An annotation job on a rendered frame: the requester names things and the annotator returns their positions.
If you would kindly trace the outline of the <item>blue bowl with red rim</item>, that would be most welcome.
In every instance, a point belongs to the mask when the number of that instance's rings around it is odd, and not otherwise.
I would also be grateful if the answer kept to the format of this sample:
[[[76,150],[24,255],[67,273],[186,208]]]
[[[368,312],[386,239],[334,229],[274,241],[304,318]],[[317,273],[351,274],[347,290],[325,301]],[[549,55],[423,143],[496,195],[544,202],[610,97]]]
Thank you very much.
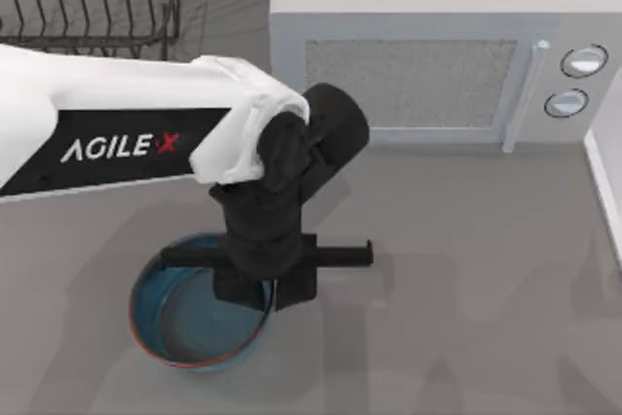
[[[274,284],[261,284],[262,309],[218,299],[214,270],[165,267],[156,253],[132,285],[131,334],[153,359],[186,371],[224,370],[252,353],[267,328]]]

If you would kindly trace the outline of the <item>microwave oven door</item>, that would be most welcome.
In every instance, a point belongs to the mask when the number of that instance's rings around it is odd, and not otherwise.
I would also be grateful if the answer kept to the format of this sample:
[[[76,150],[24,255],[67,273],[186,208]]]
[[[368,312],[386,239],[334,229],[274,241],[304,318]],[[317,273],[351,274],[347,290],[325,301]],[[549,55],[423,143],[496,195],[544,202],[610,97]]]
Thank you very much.
[[[273,13],[274,75],[346,90],[382,143],[499,144],[549,15]]]

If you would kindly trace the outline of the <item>small round microwave knob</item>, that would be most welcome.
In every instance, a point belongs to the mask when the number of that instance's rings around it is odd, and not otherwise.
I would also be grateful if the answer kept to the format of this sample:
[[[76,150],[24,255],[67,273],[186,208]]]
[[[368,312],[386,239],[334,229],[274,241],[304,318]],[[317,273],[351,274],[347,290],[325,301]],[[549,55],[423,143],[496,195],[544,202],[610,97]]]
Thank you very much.
[[[551,94],[545,100],[543,110],[553,119],[569,119],[580,114],[589,102],[590,97],[584,90],[572,88]]]

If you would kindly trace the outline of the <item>large round microwave knob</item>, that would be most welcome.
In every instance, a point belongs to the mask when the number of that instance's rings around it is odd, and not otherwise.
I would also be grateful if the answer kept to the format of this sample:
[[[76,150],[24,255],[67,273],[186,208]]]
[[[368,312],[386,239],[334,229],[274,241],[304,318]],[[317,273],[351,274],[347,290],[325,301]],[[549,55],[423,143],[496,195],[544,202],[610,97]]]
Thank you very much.
[[[595,75],[608,62],[608,51],[601,45],[573,49],[565,53],[560,62],[562,73],[573,79],[583,79]]]

